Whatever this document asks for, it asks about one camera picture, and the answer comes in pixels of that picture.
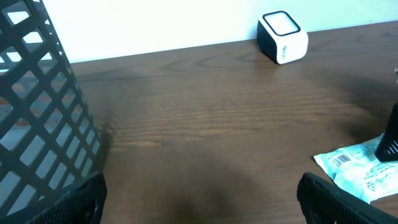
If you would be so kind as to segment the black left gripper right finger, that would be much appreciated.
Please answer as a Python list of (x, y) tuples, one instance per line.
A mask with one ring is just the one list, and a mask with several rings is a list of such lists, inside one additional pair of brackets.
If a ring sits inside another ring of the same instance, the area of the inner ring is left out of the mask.
[(309, 224), (397, 224), (397, 218), (306, 172), (297, 187), (297, 200)]

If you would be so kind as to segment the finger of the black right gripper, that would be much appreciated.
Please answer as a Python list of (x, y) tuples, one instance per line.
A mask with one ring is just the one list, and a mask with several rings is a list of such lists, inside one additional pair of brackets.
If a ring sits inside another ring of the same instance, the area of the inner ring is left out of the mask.
[(397, 103), (392, 108), (392, 113), (388, 120), (387, 128), (375, 151), (375, 156), (381, 162), (390, 162), (397, 160)]

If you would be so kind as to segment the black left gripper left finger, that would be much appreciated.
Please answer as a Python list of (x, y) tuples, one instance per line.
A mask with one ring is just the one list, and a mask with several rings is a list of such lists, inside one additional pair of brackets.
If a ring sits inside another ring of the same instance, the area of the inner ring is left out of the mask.
[(1, 218), (1, 223), (99, 224), (107, 196), (101, 172), (93, 172), (55, 194)]

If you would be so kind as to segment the green wet wipes pack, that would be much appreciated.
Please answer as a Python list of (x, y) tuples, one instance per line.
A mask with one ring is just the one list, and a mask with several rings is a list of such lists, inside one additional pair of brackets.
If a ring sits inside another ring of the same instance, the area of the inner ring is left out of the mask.
[(370, 203), (397, 193), (397, 161), (375, 156), (382, 136), (314, 156), (315, 162), (341, 189)]

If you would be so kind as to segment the grey plastic shopping basket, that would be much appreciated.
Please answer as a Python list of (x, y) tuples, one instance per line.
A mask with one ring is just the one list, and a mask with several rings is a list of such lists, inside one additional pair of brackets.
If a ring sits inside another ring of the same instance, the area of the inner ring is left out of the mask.
[(1, 0), (1, 216), (102, 170), (101, 133), (41, 0)]

